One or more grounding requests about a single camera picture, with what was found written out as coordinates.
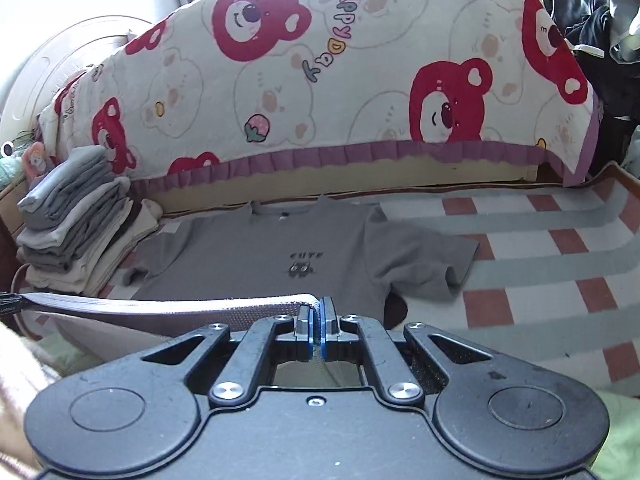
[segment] silver bolt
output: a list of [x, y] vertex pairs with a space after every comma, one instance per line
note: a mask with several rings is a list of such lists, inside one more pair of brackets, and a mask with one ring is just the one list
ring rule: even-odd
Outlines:
[[238, 383], [220, 383], [213, 387], [213, 394], [219, 399], [233, 400], [244, 393], [244, 389]]
[[396, 383], [389, 386], [389, 393], [394, 399], [413, 399], [421, 393], [420, 386], [413, 383]]
[[324, 406], [325, 400], [322, 397], [312, 397], [306, 403], [309, 406]]

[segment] pink plush toy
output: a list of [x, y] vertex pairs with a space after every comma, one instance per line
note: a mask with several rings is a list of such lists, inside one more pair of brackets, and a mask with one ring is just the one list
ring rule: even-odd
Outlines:
[[44, 144], [34, 142], [22, 154], [24, 173], [32, 185], [39, 182], [44, 175], [53, 169], [53, 163], [44, 151]]

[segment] purple fabric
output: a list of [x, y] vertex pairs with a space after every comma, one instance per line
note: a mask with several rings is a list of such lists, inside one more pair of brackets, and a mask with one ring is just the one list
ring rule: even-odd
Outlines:
[[275, 171], [295, 170], [296, 168], [345, 166], [356, 162], [373, 162], [381, 159], [398, 160], [410, 155], [431, 155], [436, 160], [446, 163], [461, 162], [462, 160], [488, 160], [489, 162], [505, 161], [515, 166], [529, 166], [549, 162], [558, 175], [562, 176], [562, 182], [565, 186], [576, 186], [584, 182], [587, 176], [598, 142], [599, 128], [598, 99], [594, 94], [593, 114], [575, 173], [571, 173], [557, 155], [537, 146], [523, 146], [492, 140], [443, 144], [425, 144], [413, 140], [382, 140], [365, 144], [300, 148], [246, 156], [197, 170], [137, 180], [132, 183], [132, 190], [140, 196], [148, 196], [150, 193], [165, 192], [174, 187], [210, 184], [217, 180], [229, 180], [237, 176], [251, 176], [256, 173], [274, 173]]

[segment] stack of folded clothes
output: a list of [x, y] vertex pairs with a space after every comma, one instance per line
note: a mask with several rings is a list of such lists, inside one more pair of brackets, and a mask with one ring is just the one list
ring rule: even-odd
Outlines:
[[98, 292], [162, 214], [154, 202], [128, 198], [129, 184], [113, 174], [104, 147], [73, 149], [18, 202], [26, 226], [17, 238], [18, 257], [31, 264], [27, 281], [64, 292]]

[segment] t-shirt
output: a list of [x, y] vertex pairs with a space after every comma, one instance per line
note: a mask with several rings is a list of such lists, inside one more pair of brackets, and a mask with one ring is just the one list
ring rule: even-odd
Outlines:
[[409, 222], [377, 205], [320, 197], [307, 206], [249, 203], [228, 214], [187, 219], [136, 250], [128, 276], [145, 278], [134, 300], [222, 300], [288, 294], [331, 296], [339, 315], [380, 321], [393, 288], [450, 300], [478, 243]]

